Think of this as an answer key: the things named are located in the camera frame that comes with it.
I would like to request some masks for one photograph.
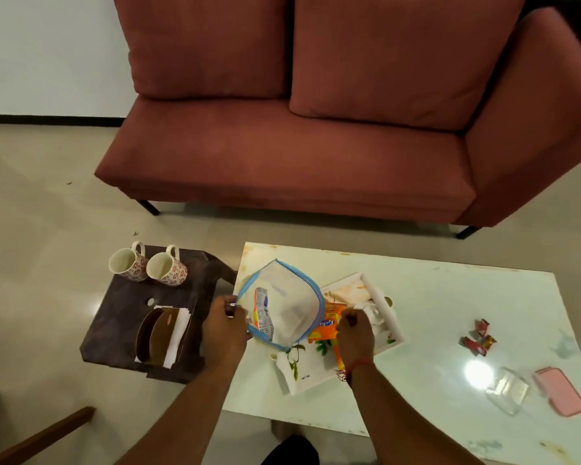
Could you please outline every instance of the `phone case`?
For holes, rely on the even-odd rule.
[[[538,370],[534,377],[549,397],[549,403],[562,416],[581,413],[581,395],[557,367]]]

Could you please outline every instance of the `foot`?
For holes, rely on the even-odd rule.
[[[291,436],[303,436],[301,426],[294,423],[286,423],[284,421],[271,420],[271,433],[280,442],[284,442]]]

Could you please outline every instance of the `sofa seat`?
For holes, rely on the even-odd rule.
[[[95,175],[134,199],[443,223],[475,197],[456,135],[303,118],[288,100],[139,97]]]

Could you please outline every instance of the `tiled floor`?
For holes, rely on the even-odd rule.
[[[253,241],[554,272],[581,347],[581,165],[499,226],[460,242],[443,226],[289,212],[159,203],[164,213],[153,218],[93,177],[115,132],[0,126],[0,450],[90,404],[93,422],[33,462],[109,464],[178,394],[179,385],[80,359],[110,279],[109,255],[136,232],[235,268],[243,242]],[[276,443],[268,428],[262,418],[223,413],[205,463],[260,463]],[[308,436],[325,464],[374,457],[365,438]]]

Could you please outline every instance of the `transparent plastic bag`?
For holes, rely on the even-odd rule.
[[[237,304],[248,311],[250,333],[280,350],[288,350],[325,317],[325,299],[315,282],[277,259],[250,277]]]

